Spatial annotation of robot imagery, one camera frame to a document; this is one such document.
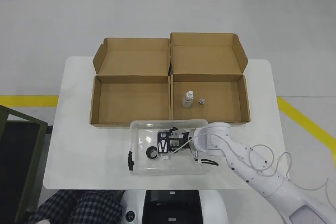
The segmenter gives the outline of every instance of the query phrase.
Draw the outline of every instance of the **white robotic arm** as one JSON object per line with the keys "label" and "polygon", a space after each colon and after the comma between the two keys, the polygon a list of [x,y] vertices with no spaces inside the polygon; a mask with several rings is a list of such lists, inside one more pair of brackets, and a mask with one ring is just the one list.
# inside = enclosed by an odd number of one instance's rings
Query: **white robotic arm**
{"label": "white robotic arm", "polygon": [[284,223],[336,223],[336,211],[310,198],[275,171],[247,145],[233,142],[230,125],[211,123],[189,133],[189,147],[211,156],[225,156],[228,166],[264,197]]}

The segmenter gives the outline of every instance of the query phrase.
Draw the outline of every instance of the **white bottle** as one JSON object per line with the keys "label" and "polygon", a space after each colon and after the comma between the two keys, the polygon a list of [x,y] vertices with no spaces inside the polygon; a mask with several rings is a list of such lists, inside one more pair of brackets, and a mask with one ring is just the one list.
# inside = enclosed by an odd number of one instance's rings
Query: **white bottle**
{"label": "white bottle", "polygon": [[190,104],[192,104],[192,102],[193,102],[193,92],[192,90],[190,90],[184,95],[182,105],[183,107],[188,108],[190,107]]}

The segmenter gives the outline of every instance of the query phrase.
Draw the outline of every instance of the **white table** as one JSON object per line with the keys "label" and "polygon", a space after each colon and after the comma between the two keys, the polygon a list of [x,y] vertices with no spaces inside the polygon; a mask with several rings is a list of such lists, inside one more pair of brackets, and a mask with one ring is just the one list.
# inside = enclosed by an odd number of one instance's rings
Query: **white table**
{"label": "white table", "polygon": [[[88,121],[95,70],[93,57],[66,61],[46,164],[47,189],[251,189],[228,169],[224,158],[207,175],[133,176],[128,170],[129,128],[96,128]],[[284,141],[270,63],[249,60],[244,72],[251,122],[232,128],[232,139],[266,144],[276,158]],[[268,150],[260,152],[271,161]],[[287,170],[286,160],[279,171]]]}

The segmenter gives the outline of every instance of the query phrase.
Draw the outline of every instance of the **cardboard box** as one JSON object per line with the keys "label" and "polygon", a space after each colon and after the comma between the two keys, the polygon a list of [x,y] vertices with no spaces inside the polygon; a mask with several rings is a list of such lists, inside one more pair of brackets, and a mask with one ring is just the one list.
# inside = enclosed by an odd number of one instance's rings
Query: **cardboard box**
{"label": "cardboard box", "polygon": [[[172,33],[171,117],[208,122],[250,121],[244,69],[248,59],[236,34]],[[183,96],[194,92],[189,108]],[[199,106],[200,98],[206,100]]]}
{"label": "cardboard box", "polygon": [[169,39],[106,38],[93,63],[90,124],[170,120]]}

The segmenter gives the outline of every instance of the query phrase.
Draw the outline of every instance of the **black tape roll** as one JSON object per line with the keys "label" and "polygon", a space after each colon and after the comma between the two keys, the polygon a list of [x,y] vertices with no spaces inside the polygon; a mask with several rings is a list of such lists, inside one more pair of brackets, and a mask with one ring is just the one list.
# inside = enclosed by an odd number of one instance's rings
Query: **black tape roll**
{"label": "black tape roll", "polygon": [[152,152],[157,152],[157,147],[155,147],[155,146],[148,147],[147,151],[146,151],[146,155],[151,160],[154,160],[154,159],[158,158],[158,154],[156,154],[156,156],[151,156]]}

